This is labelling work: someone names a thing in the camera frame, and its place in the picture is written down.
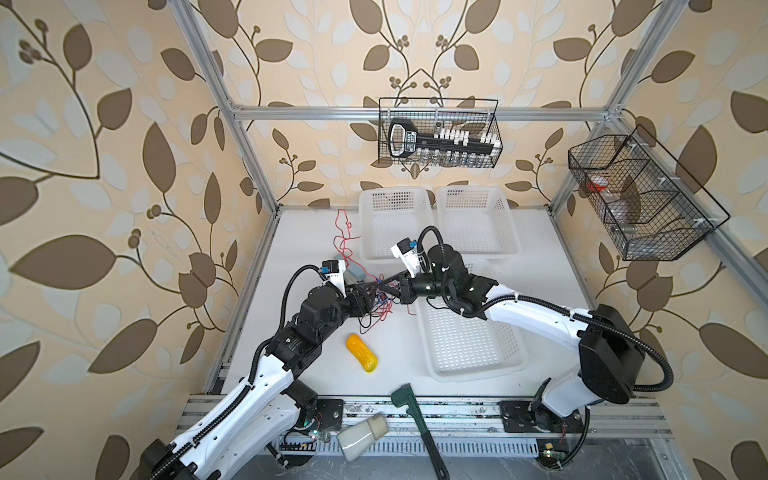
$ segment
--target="wallpaper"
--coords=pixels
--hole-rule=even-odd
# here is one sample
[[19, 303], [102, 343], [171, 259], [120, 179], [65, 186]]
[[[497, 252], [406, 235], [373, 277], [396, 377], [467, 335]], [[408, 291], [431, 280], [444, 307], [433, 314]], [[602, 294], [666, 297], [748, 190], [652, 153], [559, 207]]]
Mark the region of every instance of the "wallpaper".
[[[764, 266], [767, 45], [765, 2], [692, 0], [625, 111], [731, 212], [723, 228]], [[703, 480], [765, 478], [766, 312], [705, 243], [675, 262], [620, 261], [585, 195], [574, 192], [558, 221], [598, 302], [670, 361], [675, 383], [657, 397], [691, 471]], [[660, 369], [646, 364], [643, 377], [657, 381]]]
[[0, 477], [128, 478], [200, 392], [266, 212], [199, 71], [158, 2], [0, 0]]
[[584, 122], [501, 122], [494, 168], [420, 165], [378, 158], [376, 126], [333, 121], [254, 121], [246, 128], [279, 204], [357, 205], [378, 187], [423, 187], [434, 202], [445, 185], [498, 185], [511, 206], [548, 205], [568, 174], [568, 148], [586, 140]]
[[192, 0], [236, 103], [603, 106], [654, 0]]

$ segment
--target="wire mesh basket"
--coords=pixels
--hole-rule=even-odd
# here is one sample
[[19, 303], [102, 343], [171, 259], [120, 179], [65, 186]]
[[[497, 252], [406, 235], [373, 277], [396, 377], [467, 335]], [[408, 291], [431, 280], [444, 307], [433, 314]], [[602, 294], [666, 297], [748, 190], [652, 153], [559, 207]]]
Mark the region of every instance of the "wire mesh basket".
[[380, 98], [379, 158], [422, 169], [493, 168], [504, 148], [497, 106], [475, 98]]
[[[675, 174], [652, 158], [653, 146], [674, 161]], [[730, 218], [642, 125], [630, 135], [603, 135], [571, 148], [568, 168], [623, 260], [677, 260]], [[704, 213], [699, 203], [711, 211]]]

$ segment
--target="perforated plastic tray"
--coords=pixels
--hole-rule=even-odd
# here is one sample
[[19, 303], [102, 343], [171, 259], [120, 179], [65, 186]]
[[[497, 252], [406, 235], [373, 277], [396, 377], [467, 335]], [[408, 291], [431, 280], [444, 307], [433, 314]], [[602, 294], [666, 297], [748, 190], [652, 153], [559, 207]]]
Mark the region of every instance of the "perforated plastic tray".
[[360, 256], [370, 263], [399, 262], [392, 245], [409, 237], [416, 240], [424, 227], [435, 224], [429, 195], [423, 188], [376, 188], [359, 199], [362, 248]]
[[[493, 277], [487, 260], [474, 260], [466, 266], [470, 273]], [[430, 302], [445, 306], [439, 298]], [[416, 315], [427, 370], [438, 382], [487, 379], [517, 372], [528, 364], [528, 352], [515, 326], [436, 310], [423, 298], [416, 301]]]
[[437, 189], [438, 228], [462, 255], [506, 258], [520, 251], [507, 198], [498, 187], [475, 185]]

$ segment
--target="white tabletop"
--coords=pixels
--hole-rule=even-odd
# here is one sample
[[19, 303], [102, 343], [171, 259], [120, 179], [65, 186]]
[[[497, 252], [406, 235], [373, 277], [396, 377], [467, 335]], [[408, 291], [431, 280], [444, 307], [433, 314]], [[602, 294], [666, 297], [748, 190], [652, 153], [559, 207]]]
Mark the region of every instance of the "white tabletop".
[[[502, 265], [496, 264], [496, 280], [520, 293], [537, 296], [559, 305], [586, 306], [568, 258], [544, 210], [512, 210], [520, 239], [520, 252]], [[222, 393], [228, 393], [250, 370], [253, 352], [272, 336], [280, 320], [280, 301], [285, 286], [300, 266], [319, 266], [336, 255], [333, 237], [335, 210], [288, 210], [283, 212], [263, 275], [243, 324], [230, 371]], [[353, 236], [359, 232], [357, 212], [349, 212]], [[419, 232], [413, 232], [416, 238]], [[347, 246], [359, 260], [360, 240]], [[402, 264], [381, 268], [360, 262], [371, 273], [396, 273]], [[319, 278], [304, 272], [291, 289], [286, 321], [299, 310], [309, 290]], [[415, 306], [410, 308], [415, 313]], [[388, 396], [410, 382], [419, 396], [532, 396], [548, 377], [564, 372], [578, 357], [543, 337], [522, 330], [521, 340], [528, 351], [528, 366], [507, 376], [468, 382], [438, 382], [426, 368], [424, 347], [415, 316], [405, 306], [396, 305], [386, 321], [379, 322], [362, 336], [379, 359], [376, 370], [366, 373], [346, 348], [350, 333], [359, 333], [357, 319], [348, 319], [323, 344], [320, 357], [300, 377], [320, 395]]]

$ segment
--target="yellow pepper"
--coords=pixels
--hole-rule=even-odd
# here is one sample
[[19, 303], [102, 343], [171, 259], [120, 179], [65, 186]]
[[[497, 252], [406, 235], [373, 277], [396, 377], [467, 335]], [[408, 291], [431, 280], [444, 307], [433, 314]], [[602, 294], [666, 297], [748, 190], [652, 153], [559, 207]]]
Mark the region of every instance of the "yellow pepper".
[[352, 354], [360, 362], [360, 365], [362, 365], [362, 368], [366, 372], [371, 373], [376, 369], [376, 355], [373, 355], [373, 352], [371, 352], [366, 344], [363, 343], [360, 337], [355, 333], [346, 339], [346, 348], [352, 352]]

